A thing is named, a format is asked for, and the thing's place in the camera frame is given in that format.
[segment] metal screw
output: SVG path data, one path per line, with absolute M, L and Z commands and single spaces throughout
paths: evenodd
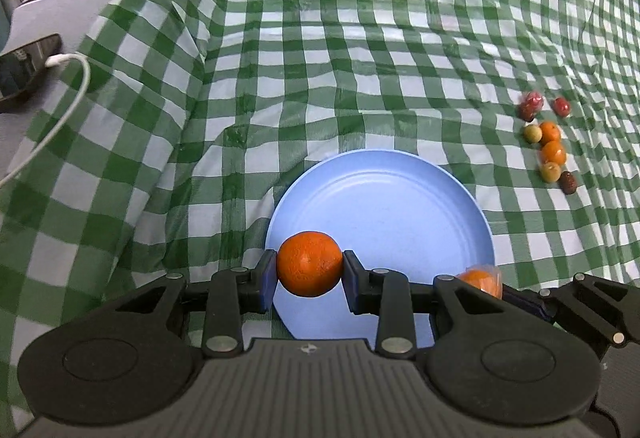
M 232 352 L 238 346 L 238 341 L 227 335 L 216 335 L 207 339 L 207 347 L 212 352 L 226 353 Z
M 382 349 L 387 353 L 393 353 L 395 355 L 401 355 L 406 352 L 410 352 L 414 345 L 411 341 L 402 337 L 389 337 L 382 341 Z

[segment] smartphone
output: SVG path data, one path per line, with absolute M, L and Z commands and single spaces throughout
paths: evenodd
M 47 74 L 45 61 L 61 47 L 60 35 L 52 35 L 0 56 L 0 113 L 33 96 Z

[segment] orange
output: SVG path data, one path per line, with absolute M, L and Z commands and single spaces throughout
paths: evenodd
M 486 270 L 471 269 L 458 275 L 458 278 L 489 295 L 498 297 L 498 299 L 502 298 L 502 283 L 497 274 Z
M 540 124 L 540 129 L 542 131 L 542 139 L 540 140 L 541 146 L 545 146 L 549 142 L 558 141 L 560 139 L 560 130 L 555 123 L 549 122 L 548 120 L 543 121 Z
M 542 163 L 557 163 L 559 166 L 563 166 L 566 163 L 566 152 L 562 146 L 562 142 L 552 141 L 546 144 L 540 150 L 540 159 Z
M 282 243 L 276 270 L 284 288 L 293 295 L 318 297 L 338 284 L 342 252 L 325 233 L 300 232 Z

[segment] plate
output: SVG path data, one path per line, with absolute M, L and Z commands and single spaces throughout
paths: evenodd
M 304 230 L 327 233 L 366 269 L 398 270 L 414 282 L 495 265 L 491 230 L 468 190 L 440 167 L 401 151 L 341 153 L 302 174 L 275 209 L 265 248 L 278 250 Z M 273 302 L 297 339 L 375 344 L 378 318 L 353 315 L 341 282 L 313 298 L 290 294 L 279 283 Z M 429 316 L 417 313 L 415 323 L 418 346 L 433 344 Z

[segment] cable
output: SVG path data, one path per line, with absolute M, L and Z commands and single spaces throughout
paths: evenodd
M 82 84 L 80 84 L 80 89 L 78 90 L 78 94 L 76 98 L 69 106 L 69 109 L 66 110 L 66 113 L 62 115 L 60 120 L 58 120 L 57 124 L 53 126 L 53 129 L 47 133 L 47 135 L 42 139 L 42 141 L 36 145 L 36 147 L 31 151 L 29 156 L 21 162 L 14 170 L 12 170 L 7 176 L 0 180 L 0 189 L 8 183 L 12 178 L 16 177 L 22 170 L 31 163 L 31 161 L 46 147 L 47 143 L 51 141 L 51 139 L 58 134 L 62 126 L 66 123 L 69 117 L 74 113 L 74 111 L 78 108 L 78 105 L 84 95 L 86 94 L 86 90 L 89 87 L 89 81 L 91 80 L 91 66 L 89 66 L 89 62 L 87 61 L 84 55 L 80 53 L 66 53 L 65 55 L 53 55 L 50 56 L 45 62 L 45 66 L 47 68 L 53 68 L 54 66 L 59 66 L 60 64 L 64 64 L 70 60 L 78 60 L 82 64 L 82 69 L 84 71 L 84 75 L 82 76 Z

